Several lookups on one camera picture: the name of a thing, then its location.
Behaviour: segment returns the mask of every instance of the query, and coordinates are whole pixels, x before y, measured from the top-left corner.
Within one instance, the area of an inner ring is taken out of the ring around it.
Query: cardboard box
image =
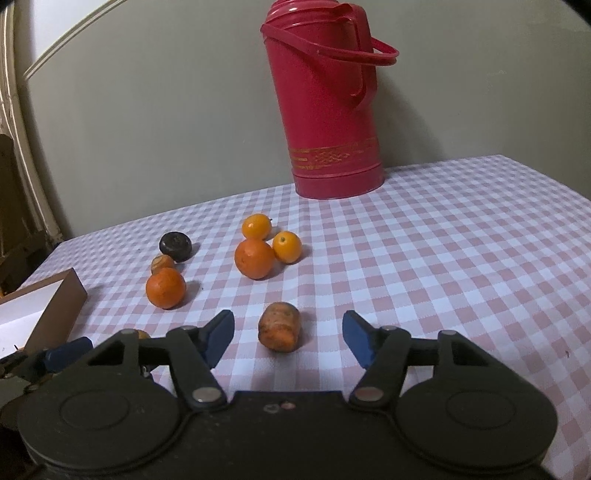
[[[71,268],[0,299],[0,358],[67,342],[87,296]]]

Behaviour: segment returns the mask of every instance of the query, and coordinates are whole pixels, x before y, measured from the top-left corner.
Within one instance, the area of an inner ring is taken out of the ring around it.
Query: wall
[[[270,3],[127,0],[28,79],[66,232],[291,181],[258,32]],[[503,153],[591,196],[591,30],[568,7],[362,3],[401,51],[374,104],[387,165]]]
[[[19,72],[23,74],[63,34],[107,0],[16,0]]]

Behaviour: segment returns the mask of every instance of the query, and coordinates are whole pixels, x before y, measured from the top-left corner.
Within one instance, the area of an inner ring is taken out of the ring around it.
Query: metal rivet
[[[377,387],[360,387],[353,392],[355,397],[361,401],[378,401],[384,396],[384,392]]]
[[[222,396],[219,388],[215,387],[201,387],[193,390],[193,398],[200,403],[211,403],[219,400]]]
[[[262,409],[267,413],[277,413],[279,411],[279,408],[279,405],[277,405],[276,403],[269,403],[268,405],[265,405]]]
[[[296,404],[290,401],[285,401],[281,403],[281,408],[283,408],[283,410],[293,410],[295,407]]]

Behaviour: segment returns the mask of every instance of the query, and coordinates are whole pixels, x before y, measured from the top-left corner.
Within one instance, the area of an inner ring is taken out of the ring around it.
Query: thermos handle
[[[359,92],[352,94],[352,97],[355,99],[355,108],[363,109],[369,106],[378,89],[375,67],[394,65],[398,57],[398,50],[376,38],[372,38],[369,32],[368,19],[363,8],[354,4],[339,4],[334,10],[342,19],[352,22],[355,26],[359,50],[346,50],[320,45],[267,23],[262,25],[261,33],[311,56],[323,56],[332,60],[360,64],[361,89]]]
[[[373,38],[369,32],[369,22],[365,10],[355,4],[340,4],[334,10],[335,12],[342,10],[341,18],[353,23],[359,50],[373,54]],[[363,110],[369,107],[377,91],[378,78],[376,76],[375,66],[362,64],[361,88],[359,92],[352,94],[352,97],[355,99],[355,108]]]
[[[352,63],[361,63],[364,65],[372,65],[374,67],[385,67],[394,65],[396,57],[398,57],[398,50],[391,47],[384,42],[371,39],[372,46],[376,50],[383,53],[370,53],[368,51],[345,50],[344,48],[326,47],[318,43],[311,42],[305,38],[280,28],[264,23],[261,27],[261,33],[269,38],[283,42],[290,47],[294,47],[308,55],[322,56],[338,61],[349,61]]]

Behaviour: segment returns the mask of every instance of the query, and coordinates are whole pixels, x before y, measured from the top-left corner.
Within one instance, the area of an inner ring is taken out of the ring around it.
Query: small orange
[[[158,270],[146,282],[148,300],[161,309],[171,309],[178,305],[186,290],[183,276],[170,267]]]
[[[292,232],[279,232],[273,239],[275,256],[283,263],[293,263],[301,255],[301,240]]]
[[[255,213],[242,224],[242,235],[244,238],[264,240],[271,234],[271,221],[267,215]]]
[[[263,240],[247,238],[236,247],[234,263],[242,275],[259,280],[273,268],[275,254]]]

